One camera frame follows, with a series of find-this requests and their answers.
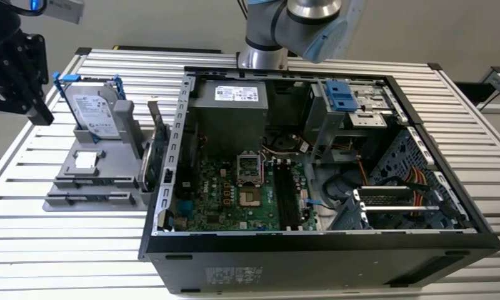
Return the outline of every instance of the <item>green circuit board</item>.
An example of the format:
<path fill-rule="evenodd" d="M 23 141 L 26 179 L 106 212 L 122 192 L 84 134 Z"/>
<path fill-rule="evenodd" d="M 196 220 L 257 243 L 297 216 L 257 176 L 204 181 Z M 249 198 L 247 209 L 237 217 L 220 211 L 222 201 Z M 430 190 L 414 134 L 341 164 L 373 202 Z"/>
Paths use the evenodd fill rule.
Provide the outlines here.
<path fill-rule="evenodd" d="M 263 164 L 262 186 L 238 186 L 238 162 L 203 159 L 196 199 L 187 231 L 279 231 L 281 218 L 271 162 Z M 305 168 L 293 164 L 297 199 L 307 190 Z M 315 230 L 313 209 L 306 210 L 303 230 Z"/>

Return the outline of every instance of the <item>white wall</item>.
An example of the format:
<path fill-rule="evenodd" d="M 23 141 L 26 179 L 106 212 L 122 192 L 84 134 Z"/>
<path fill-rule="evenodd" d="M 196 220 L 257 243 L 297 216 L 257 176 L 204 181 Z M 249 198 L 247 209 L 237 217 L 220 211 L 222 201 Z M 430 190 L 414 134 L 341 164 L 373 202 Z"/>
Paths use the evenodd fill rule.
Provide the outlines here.
<path fill-rule="evenodd" d="M 64 68 L 80 46 L 234 53 L 245 45 L 235 0 L 84 1 L 80 25 L 47 16 L 23 19 L 23 30 L 47 38 L 51 72 Z M 455 79 L 478 80 L 489 66 L 500 65 L 500 0 L 367 0 L 347 58 L 437 62 Z"/>
<path fill-rule="evenodd" d="M 478 81 L 500 66 L 500 0 L 367 0 L 347 58 L 439 63 Z"/>
<path fill-rule="evenodd" d="M 47 40 L 50 73 L 78 47 L 163 46 L 241 51 L 246 20 L 235 0 L 84 0 L 80 25 L 48 16 L 24 17 L 23 30 Z"/>

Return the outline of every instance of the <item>slotted aluminum surface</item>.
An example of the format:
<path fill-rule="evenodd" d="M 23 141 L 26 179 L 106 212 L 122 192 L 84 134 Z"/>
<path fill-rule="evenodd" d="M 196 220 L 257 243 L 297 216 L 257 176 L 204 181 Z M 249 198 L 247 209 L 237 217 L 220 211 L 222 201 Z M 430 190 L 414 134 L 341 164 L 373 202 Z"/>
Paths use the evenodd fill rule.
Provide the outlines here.
<path fill-rule="evenodd" d="M 152 125 L 147 99 L 158 97 L 171 121 L 183 66 L 235 67 L 234 55 L 94 50 L 75 56 L 64 73 L 120 74 L 135 117 Z M 442 72 L 426 64 L 293 59 L 294 71 L 394 75 L 457 174 L 500 235 L 500 140 L 471 113 Z M 51 189 L 74 142 L 74 118 L 55 90 L 56 121 L 30 124 L 0 162 L 0 299 L 180 299 L 168 294 L 150 263 L 138 262 L 144 212 L 46 212 Z M 500 252 L 423 289 L 277 292 L 226 295 L 243 298 L 500 299 Z M 218 295 L 203 295 L 216 298 Z"/>

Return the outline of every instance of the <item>gray plastic stand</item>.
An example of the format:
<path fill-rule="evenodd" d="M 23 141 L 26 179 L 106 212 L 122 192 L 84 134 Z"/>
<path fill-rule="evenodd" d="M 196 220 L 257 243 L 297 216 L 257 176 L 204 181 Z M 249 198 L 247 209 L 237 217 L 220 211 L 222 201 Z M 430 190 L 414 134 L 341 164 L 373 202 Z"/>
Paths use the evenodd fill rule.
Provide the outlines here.
<path fill-rule="evenodd" d="M 46 198 L 46 211 L 146 211 L 155 191 L 143 191 L 140 172 L 144 136 L 134 120 L 134 102 L 119 100 L 114 108 L 122 139 L 98 139 L 88 130 L 75 130 L 55 185 Z M 83 153 L 96 153 L 91 167 L 78 166 Z"/>

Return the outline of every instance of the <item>motherboard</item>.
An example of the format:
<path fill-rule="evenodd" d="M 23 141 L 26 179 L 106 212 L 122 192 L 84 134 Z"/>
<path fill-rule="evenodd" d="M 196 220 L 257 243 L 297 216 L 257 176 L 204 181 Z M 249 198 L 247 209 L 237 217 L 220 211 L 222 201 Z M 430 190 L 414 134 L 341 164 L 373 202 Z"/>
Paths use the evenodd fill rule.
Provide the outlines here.
<path fill-rule="evenodd" d="M 261 182 L 242 181 L 262 176 Z M 176 230 L 315 230 L 309 183 L 302 164 L 255 162 L 246 156 L 226 161 L 204 157 L 199 163 L 195 199 L 180 200 Z"/>

